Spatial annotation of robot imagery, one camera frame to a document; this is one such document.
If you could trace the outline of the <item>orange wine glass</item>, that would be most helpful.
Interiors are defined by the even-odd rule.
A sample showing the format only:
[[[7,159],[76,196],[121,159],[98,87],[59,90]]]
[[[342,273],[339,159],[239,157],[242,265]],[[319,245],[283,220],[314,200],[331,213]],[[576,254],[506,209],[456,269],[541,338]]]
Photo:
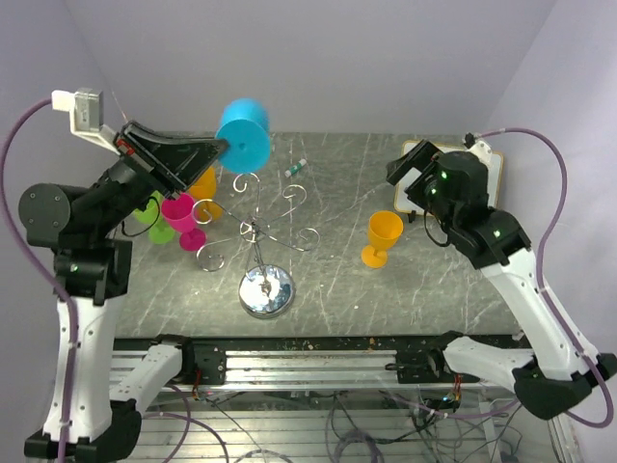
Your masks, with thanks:
[[[402,219],[392,211],[380,210],[368,221],[368,244],[362,249],[362,262],[370,268],[381,268],[388,262],[391,249],[404,231]]]
[[[197,207],[197,218],[208,222],[218,220],[223,215],[223,210],[211,200],[214,199],[217,190],[217,178],[214,167],[208,168],[189,190],[189,195],[196,201],[202,201]]]

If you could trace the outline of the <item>pink plastic wine glass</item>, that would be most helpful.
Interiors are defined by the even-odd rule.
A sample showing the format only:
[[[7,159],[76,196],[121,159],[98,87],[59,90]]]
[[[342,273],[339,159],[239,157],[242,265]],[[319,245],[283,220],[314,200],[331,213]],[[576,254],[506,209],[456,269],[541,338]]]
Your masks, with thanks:
[[[182,193],[177,199],[165,199],[161,204],[163,218],[179,233],[179,245],[187,252],[197,252],[206,244],[206,234],[194,216],[195,202],[190,195]]]

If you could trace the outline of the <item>blue plastic wine glass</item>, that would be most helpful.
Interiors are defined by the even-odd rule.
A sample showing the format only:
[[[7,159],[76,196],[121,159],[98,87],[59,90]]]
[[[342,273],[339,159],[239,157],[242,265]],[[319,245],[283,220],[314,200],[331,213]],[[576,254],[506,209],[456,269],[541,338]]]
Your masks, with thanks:
[[[256,173],[270,157],[269,116],[265,107],[252,98],[240,98],[226,106],[216,132],[217,139],[228,142],[219,158],[234,174]]]

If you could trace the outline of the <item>green plastic wine glass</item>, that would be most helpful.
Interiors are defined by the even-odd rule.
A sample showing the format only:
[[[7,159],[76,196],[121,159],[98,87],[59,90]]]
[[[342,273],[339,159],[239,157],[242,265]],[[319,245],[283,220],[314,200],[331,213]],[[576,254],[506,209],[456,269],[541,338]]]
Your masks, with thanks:
[[[141,224],[146,225],[146,235],[151,243],[163,245],[171,242],[175,236],[175,231],[163,218],[160,206],[163,203],[163,196],[159,192],[150,195],[150,199],[144,210],[135,209],[132,216]]]

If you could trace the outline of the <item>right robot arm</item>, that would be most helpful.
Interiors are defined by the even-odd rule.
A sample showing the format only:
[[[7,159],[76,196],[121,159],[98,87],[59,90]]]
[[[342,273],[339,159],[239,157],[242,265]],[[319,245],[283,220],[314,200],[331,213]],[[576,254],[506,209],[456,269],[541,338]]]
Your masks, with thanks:
[[[407,199],[437,219],[442,245],[453,246],[492,284],[529,343],[501,348],[450,331],[433,341],[424,366],[439,382],[462,374],[494,383],[548,421],[570,413],[595,387],[604,389],[616,374],[616,357],[588,341],[547,287],[516,217],[489,204],[493,156],[485,141],[468,136],[463,149],[450,151],[422,140],[387,165],[395,187],[418,172],[403,189]]]

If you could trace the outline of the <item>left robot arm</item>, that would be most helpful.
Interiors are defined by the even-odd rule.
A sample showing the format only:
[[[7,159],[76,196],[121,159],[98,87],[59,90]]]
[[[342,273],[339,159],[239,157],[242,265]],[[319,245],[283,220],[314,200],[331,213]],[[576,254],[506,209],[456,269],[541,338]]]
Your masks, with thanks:
[[[192,342],[158,336],[115,390],[109,387],[115,329],[128,291],[132,244],[111,232],[154,194],[177,198],[228,149],[210,136],[155,132],[127,123],[114,137],[118,161],[88,187],[39,183],[21,196],[29,247],[51,251],[60,345],[52,404],[27,438],[28,457],[115,462],[135,448],[143,414],[170,383],[196,373]]]

